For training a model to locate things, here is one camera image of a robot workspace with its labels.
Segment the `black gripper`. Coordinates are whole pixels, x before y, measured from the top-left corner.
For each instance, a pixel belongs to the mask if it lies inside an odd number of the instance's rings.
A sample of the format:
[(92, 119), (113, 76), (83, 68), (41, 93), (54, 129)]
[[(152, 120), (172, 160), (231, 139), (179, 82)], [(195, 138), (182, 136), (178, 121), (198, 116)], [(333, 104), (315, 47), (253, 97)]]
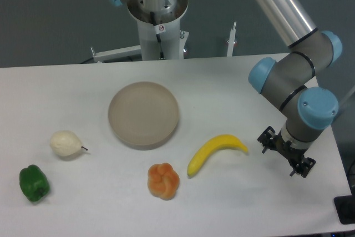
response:
[(263, 146), (262, 153), (267, 150), (278, 151), (286, 158), (292, 167), (290, 176), (297, 174), (306, 178), (316, 161), (310, 157), (305, 158), (304, 153), (307, 150), (307, 143), (296, 140), (291, 137), (286, 130), (281, 130), (277, 135), (273, 127), (268, 126), (257, 141)]

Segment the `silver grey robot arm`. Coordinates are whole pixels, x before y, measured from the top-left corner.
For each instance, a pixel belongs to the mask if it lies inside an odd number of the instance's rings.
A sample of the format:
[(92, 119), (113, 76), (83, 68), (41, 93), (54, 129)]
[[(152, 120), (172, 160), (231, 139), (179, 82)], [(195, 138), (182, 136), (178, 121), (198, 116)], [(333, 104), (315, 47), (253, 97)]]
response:
[[(188, 0), (109, 0), (123, 3), (138, 24), (144, 60), (178, 59), (184, 56), (180, 19)], [(250, 71), (248, 81), (285, 117), (280, 132), (268, 127), (258, 138), (264, 150), (285, 157), (293, 172), (306, 177), (315, 160), (305, 152), (333, 122), (338, 100), (330, 91), (306, 83), (330, 67), (342, 53), (342, 43), (330, 31), (321, 32), (298, 0), (257, 0), (290, 53), (282, 60), (264, 58)]]

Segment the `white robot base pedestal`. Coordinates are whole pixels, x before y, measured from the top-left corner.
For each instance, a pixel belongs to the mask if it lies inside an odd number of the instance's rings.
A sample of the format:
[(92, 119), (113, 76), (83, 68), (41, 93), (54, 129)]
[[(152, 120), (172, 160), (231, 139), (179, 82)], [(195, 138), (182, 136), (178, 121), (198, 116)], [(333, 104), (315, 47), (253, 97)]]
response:
[(131, 0), (128, 11), (136, 20), (142, 60), (183, 59), (189, 35), (181, 30), (188, 0)]

